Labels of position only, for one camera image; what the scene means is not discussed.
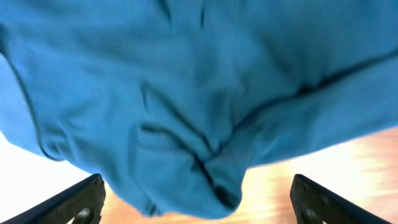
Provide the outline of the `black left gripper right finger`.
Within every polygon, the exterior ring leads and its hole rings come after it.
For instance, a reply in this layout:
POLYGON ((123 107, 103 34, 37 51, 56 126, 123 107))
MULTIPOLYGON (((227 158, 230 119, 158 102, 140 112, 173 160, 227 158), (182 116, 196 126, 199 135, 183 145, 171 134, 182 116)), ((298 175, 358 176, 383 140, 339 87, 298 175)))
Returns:
POLYGON ((298 224, 390 224, 302 174, 294 176, 290 199, 298 224))

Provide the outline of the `teal blue polo shirt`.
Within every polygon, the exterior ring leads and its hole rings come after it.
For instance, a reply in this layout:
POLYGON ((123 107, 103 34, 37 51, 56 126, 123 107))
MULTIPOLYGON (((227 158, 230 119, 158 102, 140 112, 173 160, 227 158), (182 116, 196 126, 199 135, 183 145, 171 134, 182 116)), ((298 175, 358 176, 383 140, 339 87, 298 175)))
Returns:
POLYGON ((396 1, 1 1, 4 137, 143 215, 227 217, 248 168, 396 125, 396 1))

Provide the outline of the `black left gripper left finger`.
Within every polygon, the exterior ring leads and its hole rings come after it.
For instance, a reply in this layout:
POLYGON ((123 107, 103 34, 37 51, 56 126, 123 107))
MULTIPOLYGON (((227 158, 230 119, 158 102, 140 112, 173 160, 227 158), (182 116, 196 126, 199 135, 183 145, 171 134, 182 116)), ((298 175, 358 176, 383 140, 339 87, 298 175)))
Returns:
POLYGON ((106 191, 93 174, 3 224, 99 224, 106 191))

